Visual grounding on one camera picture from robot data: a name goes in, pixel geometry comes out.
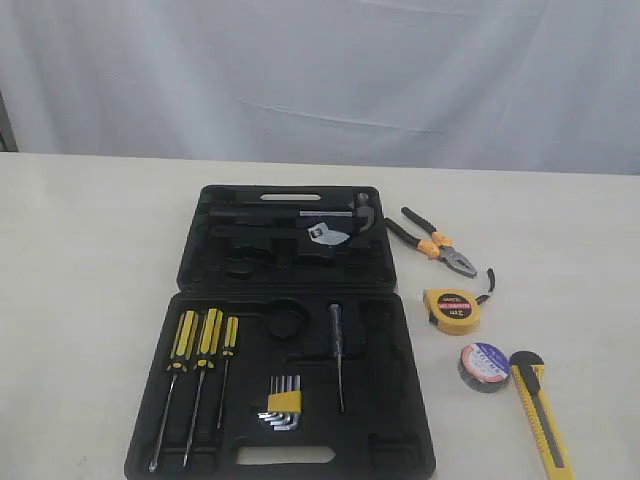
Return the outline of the middle yellow black screwdriver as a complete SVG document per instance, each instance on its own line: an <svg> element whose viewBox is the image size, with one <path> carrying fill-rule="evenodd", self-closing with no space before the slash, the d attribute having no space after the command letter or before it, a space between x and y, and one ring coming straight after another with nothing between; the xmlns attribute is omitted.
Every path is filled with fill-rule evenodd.
<svg viewBox="0 0 640 480"><path fill-rule="evenodd" d="M215 368L215 360L220 338L220 331L223 320L223 312L220 308L214 307L207 310L205 319L197 342L196 358L194 369L199 372L196 394L191 415L187 442L183 455L182 466L187 467L189 456L192 451L195 429L198 421L199 405L204 379L209 370Z"/></svg>

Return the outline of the white backdrop cloth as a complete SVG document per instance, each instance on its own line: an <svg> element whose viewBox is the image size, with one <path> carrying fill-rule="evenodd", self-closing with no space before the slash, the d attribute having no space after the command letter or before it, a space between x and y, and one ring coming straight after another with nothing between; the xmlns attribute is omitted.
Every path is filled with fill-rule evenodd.
<svg viewBox="0 0 640 480"><path fill-rule="evenodd" d="M5 1L30 153L635 174L635 1Z"/></svg>

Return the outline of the hex key set yellow holder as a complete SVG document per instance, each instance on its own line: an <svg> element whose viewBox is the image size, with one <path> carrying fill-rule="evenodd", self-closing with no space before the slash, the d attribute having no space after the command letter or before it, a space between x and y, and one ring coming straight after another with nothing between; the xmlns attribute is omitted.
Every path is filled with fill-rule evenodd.
<svg viewBox="0 0 640 480"><path fill-rule="evenodd" d="M258 419L274 432L291 432L299 427L302 413L301 376L271 376L266 410L257 414Z"/></svg>

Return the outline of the black plastic tool case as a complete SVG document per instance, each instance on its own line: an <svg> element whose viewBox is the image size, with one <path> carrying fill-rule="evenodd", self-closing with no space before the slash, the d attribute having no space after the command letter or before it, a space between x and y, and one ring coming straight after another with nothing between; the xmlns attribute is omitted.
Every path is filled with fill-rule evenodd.
<svg viewBox="0 0 640 480"><path fill-rule="evenodd" d="M365 192L376 214L365 232L349 218L214 218L211 207L346 206ZM295 239L221 238L220 225L308 228L351 235L328 247ZM372 186L208 185L196 203L126 461L129 479L428 479L436 457L378 191ZM343 413L329 305L342 308ZM182 466L199 372L197 342L210 308L223 320L215 368L204 379L194 443ZM159 466L148 472L171 381L169 355L186 310L199 322L188 371L173 393ZM227 318L239 319L223 423L216 429ZM274 432L271 376L300 375L295 431Z"/></svg>

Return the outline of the yellow tape measure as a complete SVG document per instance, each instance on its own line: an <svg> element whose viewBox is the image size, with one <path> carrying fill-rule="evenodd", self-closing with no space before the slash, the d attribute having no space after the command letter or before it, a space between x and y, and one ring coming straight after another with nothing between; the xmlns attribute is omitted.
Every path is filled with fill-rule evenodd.
<svg viewBox="0 0 640 480"><path fill-rule="evenodd" d="M423 303L429 323L451 336L464 336L474 332L480 324L481 307L492 297L496 286L492 268L487 270L487 277L488 291L479 296L462 289L426 289Z"/></svg>

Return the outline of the yellow utility knife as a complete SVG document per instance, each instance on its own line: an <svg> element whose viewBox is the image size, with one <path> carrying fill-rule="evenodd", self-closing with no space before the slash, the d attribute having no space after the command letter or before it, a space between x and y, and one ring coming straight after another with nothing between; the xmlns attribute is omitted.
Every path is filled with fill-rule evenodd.
<svg viewBox="0 0 640 480"><path fill-rule="evenodd" d="M574 479L567 449L542 386L546 367L543 359L534 352L521 350L510 356L509 364L547 478Z"/></svg>

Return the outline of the large yellow black screwdriver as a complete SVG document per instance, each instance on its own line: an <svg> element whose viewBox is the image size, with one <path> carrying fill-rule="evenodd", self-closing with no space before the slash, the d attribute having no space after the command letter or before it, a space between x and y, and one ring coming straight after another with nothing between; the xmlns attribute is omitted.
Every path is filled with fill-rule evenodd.
<svg viewBox="0 0 640 480"><path fill-rule="evenodd" d="M159 466L159 458L162 451L173 393L178 377L188 371L198 322L198 314L193 310L183 312L178 321L175 338L169 355L169 364L167 366L167 371L171 374L171 381L164 402L153 454L148 465L149 473L155 473Z"/></svg>

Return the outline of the pliers black orange handles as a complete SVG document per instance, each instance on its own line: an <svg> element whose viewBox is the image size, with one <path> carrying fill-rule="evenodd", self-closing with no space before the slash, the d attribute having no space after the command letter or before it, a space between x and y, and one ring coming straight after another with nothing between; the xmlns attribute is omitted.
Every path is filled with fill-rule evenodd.
<svg viewBox="0 0 640 480"><path fill-rule="evenodd" d="M477 270L472 263L454 246L451 238L439 231L429 220L420 216L409 207L402 207L401 213L415 225L420 227L427 238L418 238L411 235L398 223L390 218L385 219L385 226L400 241L412 249L421 252L430 260L444 263L450 270L467 278L475 278Z"/></svg>

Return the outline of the small yellow black screwdriver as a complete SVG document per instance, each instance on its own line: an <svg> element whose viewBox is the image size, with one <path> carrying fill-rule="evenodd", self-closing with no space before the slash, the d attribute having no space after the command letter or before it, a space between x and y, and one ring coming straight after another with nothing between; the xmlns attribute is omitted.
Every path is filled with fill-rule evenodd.
<svg viewBox="0 0 640 480"><path fill-rule="evenodd" d="M222 358L224 360L223 378L220 389L218 414L216 421L216 429L220 430L223 423L223 412L226 395L226 387L228 380L228 372L231 359L236 353L237 334L239 329L239 319L236 316L230 316L226 321L225 336L222 348Z"/></svg>

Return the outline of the black electrical tape roll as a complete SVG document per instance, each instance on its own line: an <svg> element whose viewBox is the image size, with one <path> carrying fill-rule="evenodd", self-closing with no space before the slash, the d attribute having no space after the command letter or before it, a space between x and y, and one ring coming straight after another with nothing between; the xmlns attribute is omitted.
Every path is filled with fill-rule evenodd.
<svg viewBox="0 0 640 480"><path fill-rule="evenodd" d="M510 379L508 359L501 350L488 343L474 342L464 346L457 367L461 380L481 393L495 393Z"/></svg>

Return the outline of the blue test pen screwdriver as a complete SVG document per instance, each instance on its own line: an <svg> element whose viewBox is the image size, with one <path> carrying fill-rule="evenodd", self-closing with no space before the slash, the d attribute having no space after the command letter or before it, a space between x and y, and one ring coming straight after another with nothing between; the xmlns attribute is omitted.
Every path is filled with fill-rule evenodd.
<svg viewBox="0 0 640 480"><path fill-rule="evenodd" d="M332 345L334 351L334 357L336 360L336 370L338 378L338 398L339 398L339 411L341 413L345 410L344 405L344 390L343 390L343 335L342 335L342 308L339 304L332 303L329 305L329 313L331 316L331 334Z"/></svg>

